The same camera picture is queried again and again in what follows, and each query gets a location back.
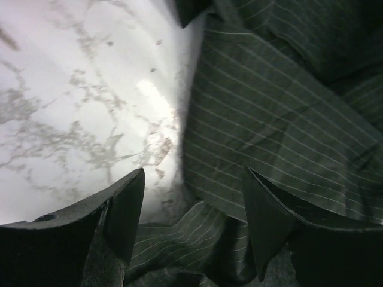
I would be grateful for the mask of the dark grey pinstripe shirt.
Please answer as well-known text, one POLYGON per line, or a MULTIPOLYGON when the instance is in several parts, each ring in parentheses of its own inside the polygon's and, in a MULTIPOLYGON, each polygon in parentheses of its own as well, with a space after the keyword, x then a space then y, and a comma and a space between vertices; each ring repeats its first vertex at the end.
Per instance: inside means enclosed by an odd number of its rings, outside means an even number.
POLYGON ((283 247, 259 281, 245 167, 304 201, 382 226, 382 2, 177 1, 213 6, 182 143, 197 203, 139 228, 125 286, 300 286, 283 247))

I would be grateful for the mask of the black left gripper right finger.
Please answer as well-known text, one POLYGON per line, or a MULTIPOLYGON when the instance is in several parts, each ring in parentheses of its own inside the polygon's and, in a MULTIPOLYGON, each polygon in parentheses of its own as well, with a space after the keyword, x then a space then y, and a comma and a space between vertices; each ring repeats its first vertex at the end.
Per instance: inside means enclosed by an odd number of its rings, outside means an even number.
POLYGON ((300 286, 382 286, 382 226, 322 209, 245 167, 242 194, 259 281, 283 247, 300 286))

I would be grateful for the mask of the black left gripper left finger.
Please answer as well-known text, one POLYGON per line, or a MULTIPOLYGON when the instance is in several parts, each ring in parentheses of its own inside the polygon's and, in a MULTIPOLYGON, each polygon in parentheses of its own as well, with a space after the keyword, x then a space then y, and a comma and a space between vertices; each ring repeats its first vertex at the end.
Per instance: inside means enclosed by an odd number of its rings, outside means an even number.
POLYGON ((1 285, 121 286, 144 187, 144 170, 136 169, 66 208, 2 225, 1 285))

